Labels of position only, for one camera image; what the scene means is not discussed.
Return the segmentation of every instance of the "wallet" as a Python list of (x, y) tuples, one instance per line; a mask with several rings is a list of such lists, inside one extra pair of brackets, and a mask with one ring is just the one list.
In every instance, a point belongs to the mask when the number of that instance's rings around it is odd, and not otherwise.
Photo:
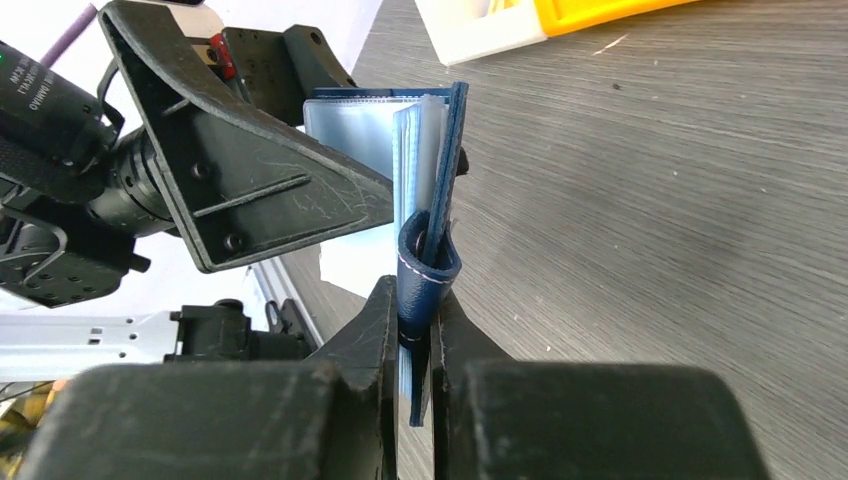
[(412, 426), (422, 424), (429, 399), (430, 323), (462, 269), (450, 210), (467, 97), (468, 84), (457, 82), (435, 89), (319, 88), (304, 104), (308, 134), (393, 180), (399, 381), (412, 402)]

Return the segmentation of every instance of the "white backdrop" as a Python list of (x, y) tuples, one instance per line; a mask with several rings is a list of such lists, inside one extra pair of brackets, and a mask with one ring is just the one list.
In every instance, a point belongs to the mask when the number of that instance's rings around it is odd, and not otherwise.
[[(2, 1), (0, 39), (35, 59), (78, 16), (87, 0)], [(380, 0), (207, 0), (225, 25), (282, 31), (293, 24), (320, 28), (342, 64), (351, 71), (380, 6)], [(95, 22), (54, 70), (94, 93), (111, 54)], [(126, 117), (129, 132), (141, 125), (123, 80), (116, 79), (109, 102)], [(159, 234), (141, 239), (136, 252), (153, 263), (145, 274), (131, 272), (121, 289), (109, 297), (55, 310), (31, 309), (33, 314), (125, 315), (209, 304), (238, 297), (245, 269), (204, 275), (194, 267), (181, 239)]]

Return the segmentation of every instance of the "tabletop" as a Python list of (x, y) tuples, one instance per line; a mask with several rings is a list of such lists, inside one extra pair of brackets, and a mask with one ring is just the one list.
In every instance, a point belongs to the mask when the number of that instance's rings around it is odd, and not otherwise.
[[(447, 69), (385, 0), (354, 75), (471, 84), (455, 291), (503, 348), (710, 368), (775, 478), (844, 479), (846, 39), (838, 0), (704, 0)], [(362, 301), (316, 256), (286, 262), (332, 333)], [(427, 442), (404, 432), (403, 478)]]

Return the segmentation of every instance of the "red clip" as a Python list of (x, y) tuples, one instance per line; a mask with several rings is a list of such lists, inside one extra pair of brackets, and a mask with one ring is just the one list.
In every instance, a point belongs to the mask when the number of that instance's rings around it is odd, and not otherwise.
[(224, 80), (229, 80), (236, 76), (236, 67), (233, 65), (233, 58), (230, 57), (230, 51), (224, 44), (224, 36), (220, 33), (209, 39), (209, 44), (218, 55), (218, 65), (222, 67)]

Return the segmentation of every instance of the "wooden table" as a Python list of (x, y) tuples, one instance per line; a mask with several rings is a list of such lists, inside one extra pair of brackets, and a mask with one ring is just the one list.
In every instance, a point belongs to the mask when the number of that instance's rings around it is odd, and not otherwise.
[[(704, 0), (446, 69), (384, 0), (355, 77), (471, 84), (455, 290), (506, 350), (713, 369), (775, 478), (848, 478), (848, 3)], [(326, 333), (361, 306), (317, 248), (286, 263)]]

